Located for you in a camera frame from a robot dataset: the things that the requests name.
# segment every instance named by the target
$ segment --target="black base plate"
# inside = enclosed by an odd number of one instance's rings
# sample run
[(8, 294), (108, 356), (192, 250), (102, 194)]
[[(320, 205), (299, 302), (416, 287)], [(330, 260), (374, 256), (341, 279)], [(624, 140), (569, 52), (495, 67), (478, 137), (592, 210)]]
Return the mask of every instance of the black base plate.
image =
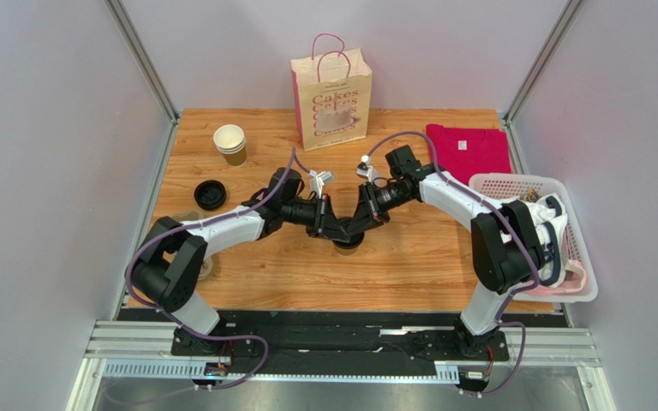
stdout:
[[(262, 373), (348, 376), (435, 375), (435, 360), (488, 362), (484, 352), (478, 358), (458, 355), (453, 347), (454, 331), (418, 331), (403, 335), (380, 335), (377, 326), (228, 324), (222, 321), (214, 336), (256, 335), (270, 346)], [(205, 342), (182, 329), (175, 330), (171, 353), (177, 356), (216, 355), (222, 342)], [(490, 343), (494, 358), (509, 359), (504, 333)], [(233, 372), (247, 372), (263, 355), (255, 340), (233, 342)]]

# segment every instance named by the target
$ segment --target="cup lid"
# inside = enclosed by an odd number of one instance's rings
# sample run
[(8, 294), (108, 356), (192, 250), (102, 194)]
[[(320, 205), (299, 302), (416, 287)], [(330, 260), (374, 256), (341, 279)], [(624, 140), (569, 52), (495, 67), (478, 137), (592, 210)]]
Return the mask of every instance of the cup lid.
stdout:
[(225, 204), (225, 186), (217, 180), (201, 182), (194, 190), (194, 200), (203, 210), (216, 210)]

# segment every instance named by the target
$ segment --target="plastic basket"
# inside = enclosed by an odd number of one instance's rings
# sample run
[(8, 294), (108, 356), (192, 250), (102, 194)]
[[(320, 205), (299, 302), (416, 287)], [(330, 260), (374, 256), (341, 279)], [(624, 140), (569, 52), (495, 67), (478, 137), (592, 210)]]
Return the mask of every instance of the plastic basket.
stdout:
[(588, 250), (585, 248), (583, 234), (580, 232), (580, 224), (577, 223), (575, 209), (570, 202), (570, 196), (567, 194), (565, 186), (553, 178), (526, 176), (519, 174), (477, 174), (471, 177), (469, 186), (477, 192), (487, 195), (491, 198), (502, 200), (511, 197), (521, 197), (526, 194), (530, 188), (533, 188), (539, 195), (555, 193), (565, 203), (567, 210), (567, 244), (570, 248), (570, 258), (576, 259), (583, 264), (583, 268), (588, 272), (588, 282), (585, 287), (577, 293), (565, 295), (548, 295), (537, 296), (519, 293), (514, 296), (515, 300), (521, 301), (546, 301), (546, 302), (579, 302), (592, 301), (598, 295), (598, 283), (595, 280), (595, 273), (590, 264)]

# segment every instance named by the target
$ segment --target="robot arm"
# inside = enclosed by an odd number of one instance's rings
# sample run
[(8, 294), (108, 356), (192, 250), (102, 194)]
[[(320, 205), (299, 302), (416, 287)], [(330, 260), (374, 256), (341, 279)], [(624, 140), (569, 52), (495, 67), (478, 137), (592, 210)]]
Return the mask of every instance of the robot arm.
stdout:
[[(331, 198), (321, 192), (323, 184), (331, 178), (326, 173), (312, 176), (312, 195), (305, 200), (299, 197), (303, 186), (301, 175), (289, 170), (287, 178), (281, 180), (284, 171), (278, 169), (267, 189), (232, 211), (200, 221), (178, 223), (169, 217), (157, 220), (142, 245), (181, 225), (197, 228), (167, 236), (149, 247), (135, 265), (133, 285), (186, 326), (208, 334), (220, 317), (195, 292), (195, 286), (202, 262), (211, 255), (242, 242), (264, 238), (280, 229), (283, 222), (306, 226), (311, 237), (348, 241), (349, 236), (334, 216)], [(271, 192), (277, 185), (281, 187), (263, 206), (246, 212), (259, 203), (261, 192)], [(171, 262), (164, 258), (165, 253), (174, 254)]]
[(553, 250), (551, 253), (559, 256), (559, 249), (552, 247), (556, 241), (551, 240), (556, 233), (552, 235), (541, 223), (535, 224), (529, 208), (521, 201), (502, 204), (465, 186), (461, 189), (451, 185), (447, 181), (462, 184), (442, 169), (440, 176), (432, 164), (421, 165), (408, 146), (392, 150), (386, 160), (392, 179), (380, 188), (374, 184), (379, 173), (369, 166), (370, 158), (362, 158), (357, 174), (369, 181), (359, 187), (360, 199), (347, 232), (354, 235), (380, 227), (390, 221), (389, 210), (411, 200), (439, 208), (470, 231), (479, 283), (455, 329), (459, 353), (476, 356), (498, 329), (497, 314), (505, 308), (511, 292), (523, 287), (531, 276), (522, 252), (488, 207), (496, 208), (509, 222), (538, 270), (545, 265), (545, 250)]

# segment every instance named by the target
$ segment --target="table surface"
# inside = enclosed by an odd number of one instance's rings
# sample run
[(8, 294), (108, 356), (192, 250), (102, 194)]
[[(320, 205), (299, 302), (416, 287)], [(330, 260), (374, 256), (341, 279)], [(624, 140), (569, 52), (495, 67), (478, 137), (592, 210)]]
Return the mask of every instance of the table surface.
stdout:
[[(212, 143), (224, 124), (245, 130), (248, 161), (230, 167)], [(293, 110), (185, 110), (159, 192), (153, 221), (197, 209), (194, 188), (220, 180), (227, 202), (205, 217), (231, 210), (267, 185), (284, 167), (291, 147), (310, 169), (331, 170), (325, 186), (338, 217), (351, 216), (357, 202), (355, 174), (362, 154), (381, 138), (402, 130), (424, 130), (439, 123), (454, 128), (499, 128), (492, 110), (373, 110), (368, 137), (305, 152)], [(425, 142), (415, 136), (391, 140), (373, 163), (389, 172), (384, 153), (408, 144), (428, 163)], [(197, 291), (213, 307), (243, 309), (460, 311), (469, 302), (476, 274), (470, 234), (445, 213), (411, 202), (391, 211), (391, 222), (368, 231), (351, 256), (339, 255), (330, 241), (308, 238), (301, 226), (284, 227), (260, 241), (239, 244), (214, 256), (209, 278)], [(512, 311), (551, 312), (552, 304), (514, 301)]]

